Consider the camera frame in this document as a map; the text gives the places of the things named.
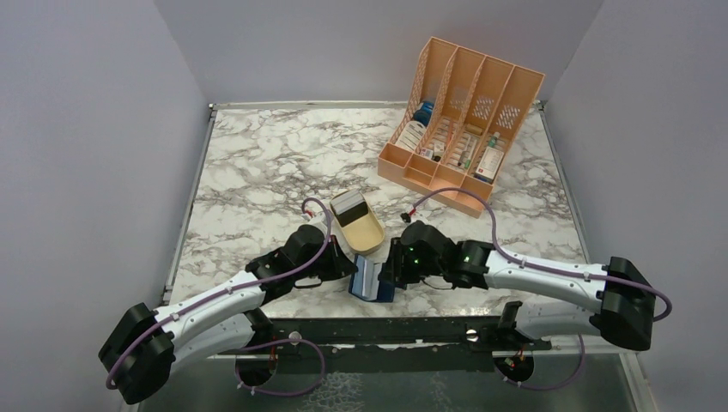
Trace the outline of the blue leather card holder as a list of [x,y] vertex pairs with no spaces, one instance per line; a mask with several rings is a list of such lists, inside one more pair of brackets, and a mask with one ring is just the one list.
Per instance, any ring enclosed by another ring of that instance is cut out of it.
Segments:
[[368,257],[356,254],[354,264],[356,272],[349,279],[351,295],[366,302],[392,303],[394,301],[394,286],[379,280],[379,274],[383,269],[382,263],[376,263]]

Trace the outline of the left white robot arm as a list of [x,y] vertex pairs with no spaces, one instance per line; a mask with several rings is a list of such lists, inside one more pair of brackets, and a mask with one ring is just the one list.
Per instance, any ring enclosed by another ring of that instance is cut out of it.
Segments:
[[106,386],[140,403],[185,364],[236,347],[259,352],[270,340],[262,306],[299,280],[335,281],[356,271],[335,236],[304,224],[223,284],[176,305],[127,309],[98,354]]

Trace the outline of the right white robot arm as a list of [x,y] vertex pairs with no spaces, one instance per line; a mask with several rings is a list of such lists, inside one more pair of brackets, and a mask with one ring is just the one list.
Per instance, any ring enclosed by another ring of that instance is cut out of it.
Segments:
[[495,326],[497,342],[516,349],[545,336],[600,336],[619,348],[652,346],[656,290],[623,257],[606,265],[561,264],[477,240],[454,242],[421,221],[391,241],[378,275],[404,287],[440,276],[453,288],[510,289],[548,297],[547,302],[510,305]]

